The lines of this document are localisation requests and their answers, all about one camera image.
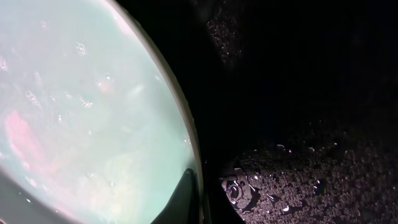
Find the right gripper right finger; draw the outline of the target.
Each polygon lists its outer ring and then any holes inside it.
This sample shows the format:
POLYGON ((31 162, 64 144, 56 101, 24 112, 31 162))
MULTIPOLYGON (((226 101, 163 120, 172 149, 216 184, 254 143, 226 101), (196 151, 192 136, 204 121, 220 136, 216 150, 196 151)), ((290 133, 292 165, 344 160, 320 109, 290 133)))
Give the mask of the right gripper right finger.
POLYGON ((208 179, 207 195, 212 224, 244 224, 217 179, 208 179))

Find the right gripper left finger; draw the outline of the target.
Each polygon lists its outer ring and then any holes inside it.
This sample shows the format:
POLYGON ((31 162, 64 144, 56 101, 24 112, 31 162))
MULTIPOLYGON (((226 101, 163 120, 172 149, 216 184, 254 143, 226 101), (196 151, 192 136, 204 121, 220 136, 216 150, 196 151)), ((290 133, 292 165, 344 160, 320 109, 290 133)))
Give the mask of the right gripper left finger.
POLYGON ((192 169, 186 169, 165 208, 151 224, 199 224, 198 184, 192 169))

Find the mint green plate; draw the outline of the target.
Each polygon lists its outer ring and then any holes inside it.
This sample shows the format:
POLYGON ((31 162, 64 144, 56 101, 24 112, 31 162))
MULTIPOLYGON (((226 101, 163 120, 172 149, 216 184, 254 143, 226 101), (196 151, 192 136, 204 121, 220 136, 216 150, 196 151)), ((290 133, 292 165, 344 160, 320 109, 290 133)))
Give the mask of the mint green plate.
POLYGON ((1 0, 1 222, 151 223, 200 155, 184 95, 115 1, 1 0))

